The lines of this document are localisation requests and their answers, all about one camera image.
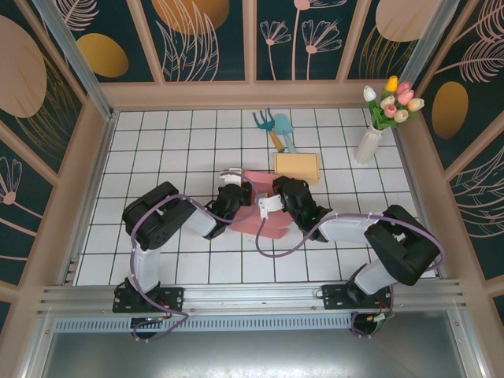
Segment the light blue trowel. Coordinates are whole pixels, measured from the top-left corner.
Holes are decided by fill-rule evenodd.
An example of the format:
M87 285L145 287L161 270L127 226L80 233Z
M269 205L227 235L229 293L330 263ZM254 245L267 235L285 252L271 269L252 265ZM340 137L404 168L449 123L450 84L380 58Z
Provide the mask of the light blue trowel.
M277 114L274 116L275 132L277 135L282 135L284 142L287 145L287 150L291 154L296 154L297 150L293 141L294 128L291 122L284 114Z

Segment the yellow paper box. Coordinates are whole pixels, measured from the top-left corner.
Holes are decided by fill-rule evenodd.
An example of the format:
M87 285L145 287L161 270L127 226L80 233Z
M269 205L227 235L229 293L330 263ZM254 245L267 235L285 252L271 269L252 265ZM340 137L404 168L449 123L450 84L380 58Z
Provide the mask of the yellow paper box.
M318 184L321 177L318 154L311 153L275 153L274 171L310 185Z

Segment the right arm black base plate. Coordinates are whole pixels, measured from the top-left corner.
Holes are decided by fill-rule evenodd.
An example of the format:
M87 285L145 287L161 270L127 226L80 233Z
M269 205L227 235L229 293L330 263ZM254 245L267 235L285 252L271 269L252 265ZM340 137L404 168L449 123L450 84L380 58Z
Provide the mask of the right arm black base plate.
M321 294L325 309L379 309L392 305L390 287L368 295L354 284L326 284Z

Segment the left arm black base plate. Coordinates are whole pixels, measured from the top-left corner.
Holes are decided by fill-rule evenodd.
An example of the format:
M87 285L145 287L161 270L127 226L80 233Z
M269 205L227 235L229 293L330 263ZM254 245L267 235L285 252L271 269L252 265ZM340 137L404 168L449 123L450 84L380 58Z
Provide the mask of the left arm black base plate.
M155 287L146 296L159 306L181 311L184 289L182 287ZM134 288L120 287L114 291L112 311L114 313L154 313L159 308L145 300Z

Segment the aluminium corner post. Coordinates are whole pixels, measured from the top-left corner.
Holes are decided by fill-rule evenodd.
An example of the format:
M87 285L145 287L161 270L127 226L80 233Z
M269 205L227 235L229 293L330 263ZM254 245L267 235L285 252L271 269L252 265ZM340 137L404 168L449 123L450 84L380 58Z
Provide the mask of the aluminium corner post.
M414 83L453 18L460 0L440 0L399 79Z
M53 36L65 60L74 69L98 111L106 119L113 111L101 87L78 47L73 32L83 32L99 14L97 0L30 0L46 26L48 36Z

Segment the white ribbed vase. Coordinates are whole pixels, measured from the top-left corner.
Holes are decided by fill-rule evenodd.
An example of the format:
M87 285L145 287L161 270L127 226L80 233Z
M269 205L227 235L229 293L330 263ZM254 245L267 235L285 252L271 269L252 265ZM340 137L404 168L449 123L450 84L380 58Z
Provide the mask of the white ribbed vase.
M372 160L383 138L383 133L383 130L377 130L374 127L367 128L354 153L355 161L358 164L366 165Z

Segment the pink paper box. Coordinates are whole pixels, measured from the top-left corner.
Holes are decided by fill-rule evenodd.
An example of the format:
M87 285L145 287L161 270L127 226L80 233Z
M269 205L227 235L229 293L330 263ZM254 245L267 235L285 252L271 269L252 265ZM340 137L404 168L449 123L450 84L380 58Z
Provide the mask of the pink paper box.
M255 184L260 195L268 195L269 197L274 195L272 182L277 178L277 175L257 171L245 171L244 174ZM241 206L235 218L245 217L252 208L254 209L254 213L250 217L241 222L234 222L230 225L230 229L236 232L256 235L261 225L261 217L256 206ZM261 231L261 236L270 239L280 239L287 234L291 224L292 219L287 212L276 211L270 213Z

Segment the aluminium side rail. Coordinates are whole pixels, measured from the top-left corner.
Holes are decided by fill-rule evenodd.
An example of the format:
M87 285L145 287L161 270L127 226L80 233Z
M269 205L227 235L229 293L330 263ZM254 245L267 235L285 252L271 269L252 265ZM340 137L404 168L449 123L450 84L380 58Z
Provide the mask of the aluminium side rail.
M441 184L441 164L422 115L393 130L406 178L413 192L413 202L420 222L443 245L445 240L436 220L437 197Z
M60 286L65 285L69 267L73 261L80 258L87 240L87 230L95 209L95 199L117 117L117 112L113 112L104 120L86 117L72 138L72 149L65 163L65 173L68 177L61 184L65 189L65 208L70 218L64 222L69 229L61 237L65 249L56 280Z

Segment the grey metal sheet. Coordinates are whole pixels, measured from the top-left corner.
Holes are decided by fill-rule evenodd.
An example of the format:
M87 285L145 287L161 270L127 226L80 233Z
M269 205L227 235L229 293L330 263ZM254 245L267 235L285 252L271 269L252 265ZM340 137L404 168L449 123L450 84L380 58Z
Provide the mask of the grey metal sheet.
M56 334L29 378L481 378L445 332L393 341L346 330Z

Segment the tulip bouquet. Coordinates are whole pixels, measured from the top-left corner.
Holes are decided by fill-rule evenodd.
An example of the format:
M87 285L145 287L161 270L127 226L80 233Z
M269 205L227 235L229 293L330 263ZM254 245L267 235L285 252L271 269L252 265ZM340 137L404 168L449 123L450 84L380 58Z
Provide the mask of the tulip bouquet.
M424 99L416 96L411 82L400 82L397 76L388 78L380 97L372 87L365 86L363 98L371 114L371 125L377 131L400 128L425 105Z

